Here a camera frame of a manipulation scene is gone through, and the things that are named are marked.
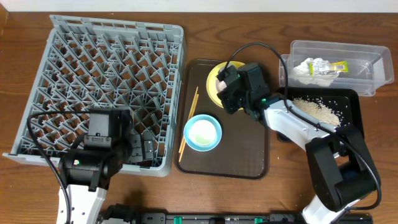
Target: yellow bowl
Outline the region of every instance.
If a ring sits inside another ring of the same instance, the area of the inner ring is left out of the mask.
[[[244,65],[242,62],[237,62],[237,61],[230,61],[231,65],[234,65],[236,68],[239,68],[240,66]],[[226,62],[223,62],[216,67],[214,67],[209,75],[207,76],[207,81],[206,81],[206,89],[207,89],[207,94],[209,95],[210,99],[219,107],[223,107],[223,104],[221,103],[221,100],[217,96],[217,88],[216,88],[216,81],[217,81],[217,75],[220,69],[222,69],[226,65]]]

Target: wooden table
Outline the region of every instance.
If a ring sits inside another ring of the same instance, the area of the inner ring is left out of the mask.
[[[12,12],[0,36],[1,153],[10,152],[14,142],[53,27],[49,14]],[[266,42],[282,54],[288,54],[291,41],[297,39],[384,45],[391,50],[398,74],[398,14],[58,14],[181,25],[187,39],[187,62],[195,58],[226,60],[238,47],[255,41]],[[277,81],[278,60],[270,52],[253,47],[236,59],[267,65],[272,80]],[[397,100],[396,82],[378,89],[376,96],[360,98],[366,142],[382,178],[383,200],[371,211],[376,223],[395,223],[398,219]],[[0,157],[1,223],[55,223],[58,190],[48,167],[22,165]],[[174,165],[164,178],[118,174],[112,178],[103,208],[125,203],[141,211],[298,212],[313,196],[305,153],[293,144],[278,142],[273,134],[270,170],[261,180],[189,175]],[[361,205],[375,199],[376,194],[372,194]]]

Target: wooden chopstick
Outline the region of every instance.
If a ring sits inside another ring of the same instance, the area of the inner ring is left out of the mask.
[[[199,94],[196,94],[195,97],[194,97],[194,99],[193,99],[193,102],[192,102],[192,107],[191,107],[192,111],[191,111],[191,113],[188,115],[188,120],[191,119],[192,116],[193,116],[193,114],[195,113],[195,108],[197,107],[198,99],[199,99]],[[186,140],[185,140],[185,136],[183,135],[182,142],[181,142],[181,145],[180,145],[180,147],[181,147],[181,154],[180,154],[180,159],[178,160],[178,162],[181,162],[182,154],[184,153],[184,149],[185,149],[186,143],[187,143],[187,142],[186,142]]]
[[[190,109],[189,114],[188,114],[188,120],[187,120],[187,121],[189,121],[189,119],[191,119],[192,116],[193,116],[193,111],[194,111],[194,110],[193,110],[193,105],[195,104],[195,99],[196,99],[196,97],[197,97],[198,87],[199,87],[199,86],[197,86],[197,89],[196,89],[195,94],[194,94],[194,96],[193,96],[192,105],[191,105],[191,109]],[[181,150],[182,150],[182,146],[183,146],[183,142],[184,142],[184,141],[185,141],[185,138],[184,138],[184,135],[182,134],[182,140],[181,140],[180,149],[178,150],[178,153],[181,153]]]

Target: grain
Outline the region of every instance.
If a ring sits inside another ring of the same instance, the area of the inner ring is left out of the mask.
[[[328,124],[340,126],[340,120],[335,112],[321,103],[320,100],[317,103],[303,100],[301,98],[294,98],[293,104],[300,110],[306,112],[310,116]]]

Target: white wall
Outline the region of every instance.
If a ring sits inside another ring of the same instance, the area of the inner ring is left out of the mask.
[[[398,12],[398,0],[0,0],[12,11]]]

